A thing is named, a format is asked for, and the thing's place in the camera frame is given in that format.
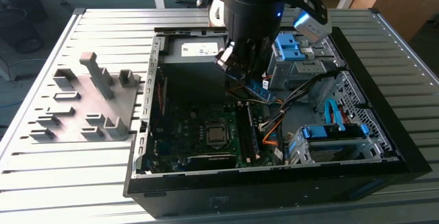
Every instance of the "open computer tower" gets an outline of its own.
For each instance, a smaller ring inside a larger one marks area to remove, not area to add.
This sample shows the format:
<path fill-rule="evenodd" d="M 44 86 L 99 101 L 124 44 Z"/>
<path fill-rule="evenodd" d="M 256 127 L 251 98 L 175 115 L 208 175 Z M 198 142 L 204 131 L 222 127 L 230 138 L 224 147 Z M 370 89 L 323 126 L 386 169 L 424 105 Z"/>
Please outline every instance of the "open computer tower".
<path fill-rule="evenodd" d="M 259 128 L 280 104 L 247 97 L 212 62 L 226 29 L 156 32 L 124 188 L 154 217 L 359 200 L 431 171 L 339 28 L 318 44 L 291 28 L 279 34 L 264 90 L 250 92 L 286 100 L 331 74 L 268 135 Z"/>

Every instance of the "circuit board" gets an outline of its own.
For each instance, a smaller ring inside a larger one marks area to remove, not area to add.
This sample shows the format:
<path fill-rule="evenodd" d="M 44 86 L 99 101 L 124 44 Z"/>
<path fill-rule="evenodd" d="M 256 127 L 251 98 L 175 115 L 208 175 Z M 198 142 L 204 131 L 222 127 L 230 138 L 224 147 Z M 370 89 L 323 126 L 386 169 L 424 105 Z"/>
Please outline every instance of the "circuit board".
<path fill-rule="evenodd" d="M 170 105 L 163 125 L 167 136 L 156 141 L 156 172 L 194 171 L 188 168 L 188 162 L 206 157 L 224 161 L 234 158 L 234 165 L 230 166 L 236 168 L 270 165 L 271 157 L 266 151 L 260 152 L 262 157 L 255 161 L 248 162 L 242 157 L 235 110 L 236 104 L 232 103 Z M 258 127 L 263 122 L 262 105 L 252 104 L 251 113 L 252 123 Z"/>

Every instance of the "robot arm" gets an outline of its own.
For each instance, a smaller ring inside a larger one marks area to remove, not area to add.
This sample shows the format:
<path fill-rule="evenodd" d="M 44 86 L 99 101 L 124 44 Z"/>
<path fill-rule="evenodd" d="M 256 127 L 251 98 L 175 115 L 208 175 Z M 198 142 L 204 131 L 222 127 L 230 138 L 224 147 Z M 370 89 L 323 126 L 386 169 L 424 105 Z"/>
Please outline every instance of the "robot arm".
<path fill-rule="evenodd" d="M 216 56 L 216 65 L 243 85 L 260 82 L 268 64 L 271 47 L 280 31 L 286 4 L 302 9 L 294 22 L 311 43 L 331 33 L 327 8 L 322 0 L 223 0 L 228 30 L 226 51 Z"/>

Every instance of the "wooden cabinet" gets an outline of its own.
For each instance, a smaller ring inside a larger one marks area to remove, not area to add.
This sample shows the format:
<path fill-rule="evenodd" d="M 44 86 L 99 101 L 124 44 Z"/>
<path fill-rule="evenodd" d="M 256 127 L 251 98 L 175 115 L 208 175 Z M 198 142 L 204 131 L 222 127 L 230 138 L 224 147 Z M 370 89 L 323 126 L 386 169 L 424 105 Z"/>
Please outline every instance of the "wooden cabinet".
<path fill-rule="evenodd" d="M 376 8 L 406 41 L 439 11 L 439 0 L 354 0 L 351 8 Z"/>

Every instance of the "slotted metal table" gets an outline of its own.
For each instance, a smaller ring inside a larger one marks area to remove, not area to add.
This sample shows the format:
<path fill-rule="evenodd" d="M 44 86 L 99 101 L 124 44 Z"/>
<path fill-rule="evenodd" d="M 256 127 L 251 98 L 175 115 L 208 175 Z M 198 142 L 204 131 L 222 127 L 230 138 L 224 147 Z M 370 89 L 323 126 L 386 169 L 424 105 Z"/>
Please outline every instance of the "slotted metal table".
<path fill-rule="evenodd" d="M 291 25 L 292 10 L 283 25 Z M 414 182 L 392 185 L 358 202 L 256 212 L 167 219 L 170 222 L 239 223 L 408 223 L 439 220 L 439 81 L 380 16 L 370 10 L 332 10 L 339 26 L 374 77 L 402 123 L 430 162 L 432 172 Z M 123 187 L 132 138 L 115 142 L 38 143 L 30 126 L 47 103 L 58 67 L 87 70 L 83 51 L 98 54 L 111 73 L 143 74 L 155 27 L 208 26 L 202 9 L 78 9 L 0 143 L 1 223 L 132 223 L 154 221 Z M 143 100 L 142 94 L 136 103 Z M 140 107 L 131 130 L 139 129 Z"/>

